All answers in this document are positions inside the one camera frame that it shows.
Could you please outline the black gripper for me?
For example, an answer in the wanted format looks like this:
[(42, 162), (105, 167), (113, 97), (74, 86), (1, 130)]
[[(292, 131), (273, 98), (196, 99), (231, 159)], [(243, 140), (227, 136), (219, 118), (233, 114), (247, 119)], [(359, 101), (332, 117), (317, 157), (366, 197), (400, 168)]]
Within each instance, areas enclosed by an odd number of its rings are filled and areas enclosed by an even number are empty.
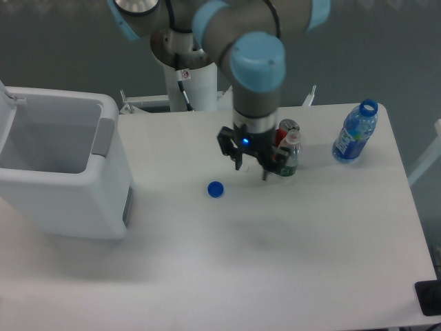
[(267, 180), (270, 173), (280, 174), (289, 158), (289, 148), (274, 147), (276, 113), (251, 118), (233, 112), (233, 124), (234, 130), (223, 126), (217, 140), (222, 154), (235, 163), (235, 170), (240, 170), (243, 154), (247, 154), (263, 162), (263, 181)]

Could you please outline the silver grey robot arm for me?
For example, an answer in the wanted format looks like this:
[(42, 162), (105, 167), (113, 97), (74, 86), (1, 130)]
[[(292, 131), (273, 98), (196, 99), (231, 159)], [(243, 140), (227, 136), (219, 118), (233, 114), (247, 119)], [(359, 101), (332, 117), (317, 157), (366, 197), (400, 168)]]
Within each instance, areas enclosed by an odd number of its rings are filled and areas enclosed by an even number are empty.
[(323, 24), (330, 1), (109, 1), (128, 39), (150, 38), (156, 59), (175, 71), (215, 65), (233, 93), (233, 126), (217, 139), (236, 168), (255, 158), (278, 174), (276, 112), (286, 75), (284, 40)]

